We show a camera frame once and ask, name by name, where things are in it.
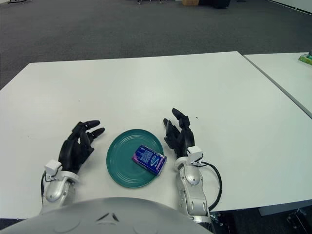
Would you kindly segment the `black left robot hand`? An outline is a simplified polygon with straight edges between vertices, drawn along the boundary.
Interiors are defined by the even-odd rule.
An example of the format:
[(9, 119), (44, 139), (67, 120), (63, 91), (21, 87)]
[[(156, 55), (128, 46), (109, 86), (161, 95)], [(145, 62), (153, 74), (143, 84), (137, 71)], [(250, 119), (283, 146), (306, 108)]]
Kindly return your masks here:
[(99, 120), (80, 121), (72, 129), (71, 134), (62, 145), (58, 157), (58, 161), (62, 164), (64, 171), (75, 174), (79, 172), (81, 166), (94, 151), (91, 143), (105, 131), (105, 128), (102, 127), (88, 132), (88, 130), (98, 125), (100, 125)]

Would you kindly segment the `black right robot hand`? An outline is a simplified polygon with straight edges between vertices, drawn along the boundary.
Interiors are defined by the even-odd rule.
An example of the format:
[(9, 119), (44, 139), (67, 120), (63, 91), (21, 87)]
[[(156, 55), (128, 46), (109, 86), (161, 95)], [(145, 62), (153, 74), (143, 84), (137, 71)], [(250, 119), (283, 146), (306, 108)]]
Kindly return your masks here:
[(195, 139), (192, 130), (190, 129), (190, 121), (188, 116), (184, 115), (178, 109), (172, 109), (173, 115), (176, 117), (179, 123), (179, 130), (172, 122), (166, 118), (163, 119), (163, 123), (166, 128), (165, 142), (170, 149), (174, 151), (177, 158), (187, 156), (187, 149), (195, 146)]

